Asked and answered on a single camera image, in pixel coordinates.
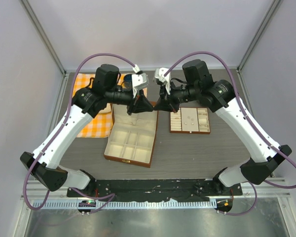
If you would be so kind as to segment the brown jewelry box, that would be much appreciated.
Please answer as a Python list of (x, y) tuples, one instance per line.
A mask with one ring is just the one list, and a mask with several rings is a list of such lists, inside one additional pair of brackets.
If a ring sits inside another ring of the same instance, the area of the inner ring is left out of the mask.
[(127, 114), (125, 105), (112, 105), (113, 126), (104, 151), (107, 160), (151, 167), (158, 111)]

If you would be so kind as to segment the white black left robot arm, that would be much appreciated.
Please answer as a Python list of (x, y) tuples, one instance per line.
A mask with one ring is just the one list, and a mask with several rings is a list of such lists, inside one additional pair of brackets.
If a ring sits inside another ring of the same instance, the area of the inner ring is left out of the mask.
[(95, 184), (87, 172), (60, 167), (60, 161), (80, 131), (107, 104), (125, 105), (128, 115), (153, 111), (143, 92), (148, 86), (147, 75), (142, 71), (132, 74), (130, 89), (117, 84), (120, 77), (118, 67), (102, 64), (89, 84), (76, 91), (64, 117), (46, 140), (33, 152), (21, 155), (23, 165), (49, 191), (65, 186), (77, 188), (84, 197), (94, 194)]

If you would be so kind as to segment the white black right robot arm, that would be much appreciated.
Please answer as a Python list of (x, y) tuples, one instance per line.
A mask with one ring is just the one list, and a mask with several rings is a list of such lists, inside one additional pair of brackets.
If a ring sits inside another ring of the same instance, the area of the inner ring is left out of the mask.
[(261, 184), (285, 160), (283, 156), (292, 153), (292, 149), (274, 140), (263, 141), (249, 124), (251, 114), (243, 114), (245, 106), (242, 100), (236, 99), (231, 83), (224, 79), (214, 81), (204, 61), (189, 61), (183, 64), (182, 69), (185, 81), (179, 87), (166, 74), (166, 68), (155, 71), (156, 82), (160, 85), (155, 110), (177, 112), (181, 103), (197, 100), (224, 120), (245, 145), (250, 158), (216, 174), (213, 178), (215, 193), (224, 195), (231, 186), (246, 181)]

